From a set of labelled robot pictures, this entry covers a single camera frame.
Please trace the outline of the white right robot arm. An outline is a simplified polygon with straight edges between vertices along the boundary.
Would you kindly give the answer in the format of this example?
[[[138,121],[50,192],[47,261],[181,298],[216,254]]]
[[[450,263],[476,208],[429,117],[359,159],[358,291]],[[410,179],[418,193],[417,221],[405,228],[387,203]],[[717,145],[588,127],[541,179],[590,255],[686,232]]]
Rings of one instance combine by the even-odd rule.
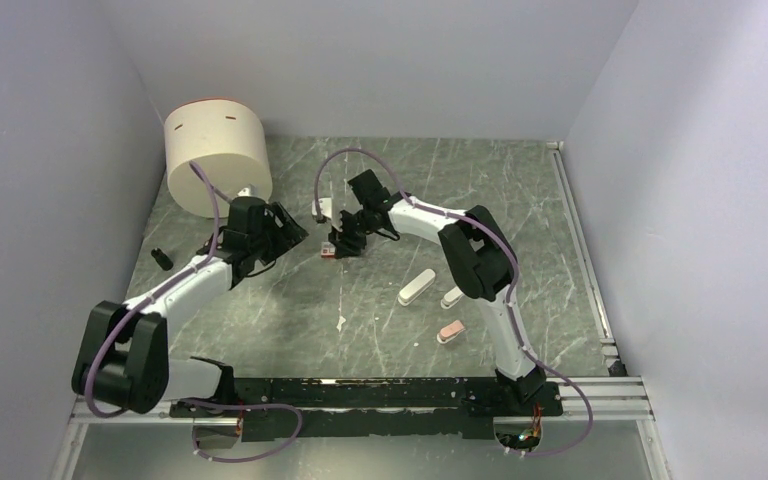
[[[361,209],[333,212],[331,201],[314,189],[312,215],[329,223],[336,256],[359,256],[366,237],[381,230],[399,239],[412,235],[438,245],[456,287],[477,302],[495,352],[499,398],[510,413],[522,414],[538,399],[546,383],[545,369],[532,354],[519,307],[516,255],[492,214],[478,205],[446,209],[403,191],[392,194],[367,170],[349,181]]]

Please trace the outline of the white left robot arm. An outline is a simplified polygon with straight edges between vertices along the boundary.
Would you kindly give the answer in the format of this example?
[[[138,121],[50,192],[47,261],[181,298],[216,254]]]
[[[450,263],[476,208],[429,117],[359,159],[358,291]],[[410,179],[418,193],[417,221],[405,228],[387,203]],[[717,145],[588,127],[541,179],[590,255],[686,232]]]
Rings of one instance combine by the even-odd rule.
[[[71,378],[74,393],[104,417],[101,403],[145,414],[164,401],[190,399],[221,416],[239,404],[231,366],[190,357],[173,360],[173,337],[205,305],[256,275],[308,233],[278,202],[238,197],[226,224],[174,276],[123,303],[102,301],[89,313]]]

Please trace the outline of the cream cylindrical container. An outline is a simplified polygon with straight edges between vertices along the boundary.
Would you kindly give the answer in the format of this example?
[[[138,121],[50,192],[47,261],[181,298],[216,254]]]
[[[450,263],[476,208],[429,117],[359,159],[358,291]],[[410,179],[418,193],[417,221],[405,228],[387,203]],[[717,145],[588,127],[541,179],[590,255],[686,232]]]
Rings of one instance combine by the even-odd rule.
[[[164,141],[168,190],[177,205],[191,214],[213,215],[192,162],[201,167],[219,195],[234,198],[247,185],[270,188],[273,193],[263,125],[250,108],[235,100],[207,98],[179,106],[164,121]]]

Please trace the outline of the small black cylinder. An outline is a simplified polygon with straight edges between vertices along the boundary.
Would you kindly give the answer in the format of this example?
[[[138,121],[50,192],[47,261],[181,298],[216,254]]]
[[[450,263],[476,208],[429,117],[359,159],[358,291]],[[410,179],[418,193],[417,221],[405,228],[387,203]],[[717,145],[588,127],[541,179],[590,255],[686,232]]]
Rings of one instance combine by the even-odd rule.
[[[150,251],[150,255],[161,270],[170,271],[173,269],[174,267],[173,260],[162,249],[153,248]]]

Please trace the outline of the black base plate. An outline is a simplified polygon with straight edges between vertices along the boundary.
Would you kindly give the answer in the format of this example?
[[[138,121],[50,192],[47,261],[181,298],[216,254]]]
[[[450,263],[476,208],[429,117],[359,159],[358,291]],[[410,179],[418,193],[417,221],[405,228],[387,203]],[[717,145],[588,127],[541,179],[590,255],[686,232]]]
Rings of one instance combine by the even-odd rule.
[[[494,377],[377,379],[238,378],[243,411],[220,411],[179,401],[174,419],[213,426],[228,419],[245,442],[286,438],[457,435],[493,440],[494,422],[508,417],[559,417],[557,383],[519,400]]]

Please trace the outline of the aluminium frame rail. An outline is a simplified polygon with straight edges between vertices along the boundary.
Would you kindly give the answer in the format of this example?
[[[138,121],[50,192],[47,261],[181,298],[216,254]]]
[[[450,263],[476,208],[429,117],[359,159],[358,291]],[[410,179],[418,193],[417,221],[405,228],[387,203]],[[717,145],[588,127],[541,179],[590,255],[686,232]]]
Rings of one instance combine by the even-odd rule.
[[[215,234],[218,227],[226,224],[226,222],[219,222],[219,221],[215,222],[213,225],[213,231],[211,236]],[[599,415],[607,412],[611,406],[616,406],[619,410],[625,411],[625,410],[631,410],[631,409],[641,409],[648,402],[646,394],[644,392],[644,387],[639,381],[636,381],[633,379],[622,380],[619,378],[610,378],[607,381],[597,385],[579,383],[567,376],[562,375],[555,369],[544,364],[542,361],[540,361],[536,357],[533,350],[532,350],[532,354],[534,355],[534,358],[538,361],[538,365],[545,369],[546,383],[555,382],[558,384],[560,393],[561,393],[561,401],[562,401],[563,409],[565,410],[565,408],[568,406],[574,406],[574,405],[580,406],[586,413],[586,416],[589,422],[594,422]],[[88,410],[93,415],[95,415],[93,412],[93,407],[88,405],[87,401],[83,396],[81,397],[84,399],[84,402]],[[170,407],[175,403],[177,402],[164,401],[158,404],[150,412],[162,406],[167,406],[168,409],[170,409]],[[209,408],[206,402],[204,401],[197,401],[194,399],[190,399],[184,403],[191,404],[194,406]],[[104,403],[99,404],[98,408],[101,411],[105,412],[106,414],[104,417],[99,417],[95,415],[99,418],[114,418],[127,413],[139,414],[139,413],[134,413],[130,411],[117,414],[115,412],[116,410],[115,406],[104,404]],[[244,408],[243,406],[237,404],[237,405],[221,405],[218,407],[218,409],[220,411],[241,412],[243,411]]]

